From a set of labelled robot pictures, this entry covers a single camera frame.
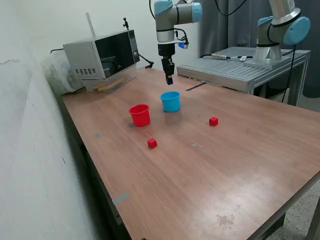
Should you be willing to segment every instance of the metal table leg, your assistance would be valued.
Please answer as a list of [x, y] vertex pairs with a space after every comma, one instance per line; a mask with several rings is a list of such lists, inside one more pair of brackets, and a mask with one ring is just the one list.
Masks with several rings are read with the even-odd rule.
[[305, 61], [304, 64], [296, 66], [292, 70], [292, 76], [290, 81], [290, 91], [287, 104], [297, 106], [300, 105], [300, 100], [305, 86], [306, 73], [309, 61]]
[[312, 222], [305, 240], [320, 239], [320, 199], [316, 205]]

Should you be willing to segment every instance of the metal plate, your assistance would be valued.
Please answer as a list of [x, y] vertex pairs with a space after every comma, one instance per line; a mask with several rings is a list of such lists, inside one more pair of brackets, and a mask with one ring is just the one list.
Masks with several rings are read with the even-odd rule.
[[[253, 47], [229, 47], [216, 54], [234, 56], [253, 56], [256, 49]], [[290, 49], [282, 49], [283, 54], [290, 52]], [[309, 60], [308, 50], [297, 50], [295, 52], [294, 66], [303, 64]], [[198, 58], [189, 63], [177, 67], [180, 76], [198, 79], [207, 83], [224, 86], [244, 93], [264, 84], [276, 76], [290, 70], [291, 62], [288, 60], [278, 64], [273, 69], [263, 69], [256, 66], [245, 66], [238, 60], [219, 60], [210, 56]]]

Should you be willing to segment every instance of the floor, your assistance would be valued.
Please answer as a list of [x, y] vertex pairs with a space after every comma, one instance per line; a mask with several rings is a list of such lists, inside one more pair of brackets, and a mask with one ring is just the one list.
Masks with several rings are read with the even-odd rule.
[[[283, 95], [274, 100], [281, 101]], [[320, 112], [320, 98], [302, 96], [300, 107]], [[304, 240], [320, 196], [318, 181], [298, 202], [286, 213], [284, 225], [274, 232], [267, 240]]]

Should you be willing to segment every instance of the tape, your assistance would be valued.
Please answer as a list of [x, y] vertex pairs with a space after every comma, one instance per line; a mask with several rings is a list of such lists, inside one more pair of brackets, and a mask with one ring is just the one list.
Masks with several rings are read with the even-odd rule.
[[127, 192], [125, 192], [124, 194], [117, 197], [116, 199], [113, 199], [112, 202], [114, 205], [117, 205], [117, 204], [121, 203], [123, 200], [126, 200], [127, 198], [129, 198], [129, 194]]

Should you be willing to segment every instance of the red cube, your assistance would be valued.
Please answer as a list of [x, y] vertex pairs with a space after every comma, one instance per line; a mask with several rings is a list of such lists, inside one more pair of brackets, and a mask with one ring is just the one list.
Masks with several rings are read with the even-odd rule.
[[213, 116], [212, 118], [209, 119], [209, 124], [210, 124], [210, 126], [217, 126], [218, 125], [218, 118]]
[[154, 149], [157, 146], [157, 141], [154, 138], [148, 140], [148, 146], [151, 149]]

